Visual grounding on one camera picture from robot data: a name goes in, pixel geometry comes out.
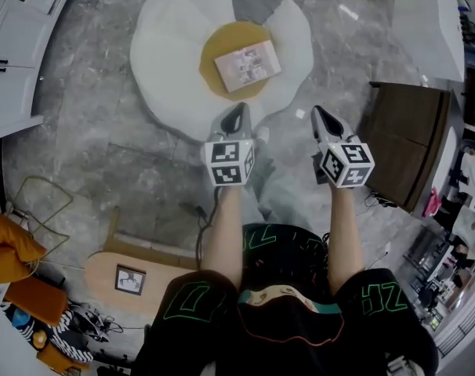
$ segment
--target forearm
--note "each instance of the forearm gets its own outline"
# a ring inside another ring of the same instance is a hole
[[[227,277],[237,289],[243,272],[241,187],[224,187],[201,268]]]
[[[353,191],[332,188],[332,220],[328,246],[328,283],[332,295],[363,269],[363,252],[354,213]]]

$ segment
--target orange pillow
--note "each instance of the orange pillow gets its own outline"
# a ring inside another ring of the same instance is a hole
[[[16,257],[13,248],[0,246],[0,284],[18,281],[28,276],[30,269]]]
[[[1,214],[0,245],[9,245],[13,248],[21,262],[33,262],[46,252],[27,231]]]
[[[63,311],[67,308],[67,293],[40,281],[34,276],[11,283],[5,299],[32,315],[35,319],[58,327]]]

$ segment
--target yellow rug center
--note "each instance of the yellow rug center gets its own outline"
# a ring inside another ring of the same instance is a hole
[[[268,79],[247,85],[234,92],[228,92],[215,65],[215,59],[246,46],[270,40],[269,31],[256,23],[237,21],[219,28],[210,36],[203,48],[199,73],[208,87],[218,96],[228,100],[243,100],[256,96],[265,86]]]

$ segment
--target picture frame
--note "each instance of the picture frame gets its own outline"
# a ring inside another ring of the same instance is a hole
[[[146,273],[142,270],[132,269],[118,265],[115,272],[115,289],[133,295],[142,295]]]

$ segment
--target white cube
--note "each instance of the white cube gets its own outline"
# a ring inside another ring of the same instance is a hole
[[[205,163],[214,186],[245,185],[255,164],[253,140],[207,142]]]
[[[320,143],[321,170],[337,188],[363,186],[375,167],[366,143]]]

